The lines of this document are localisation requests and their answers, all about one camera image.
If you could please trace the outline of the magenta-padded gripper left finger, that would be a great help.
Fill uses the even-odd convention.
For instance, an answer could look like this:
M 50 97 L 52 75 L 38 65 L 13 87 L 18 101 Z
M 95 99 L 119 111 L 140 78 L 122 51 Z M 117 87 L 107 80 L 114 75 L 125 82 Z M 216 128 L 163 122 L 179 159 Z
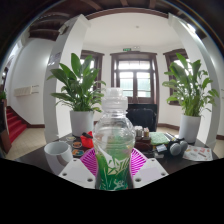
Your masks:
M 94 189 L 98 175 L 98 164 L 94 149 L 87 150 L 80 158 L 74 158 L 59 176 L 84 188 Z

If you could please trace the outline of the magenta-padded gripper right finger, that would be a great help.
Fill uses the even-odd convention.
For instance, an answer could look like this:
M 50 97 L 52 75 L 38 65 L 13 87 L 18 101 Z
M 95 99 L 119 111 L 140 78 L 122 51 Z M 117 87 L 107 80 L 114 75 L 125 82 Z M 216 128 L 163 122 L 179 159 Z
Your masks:
M 147 158 L 134 148 L 131 153 L 130 176 L 132 186 L 141 188 L 168 176 L 168 173 L 155 158 Z

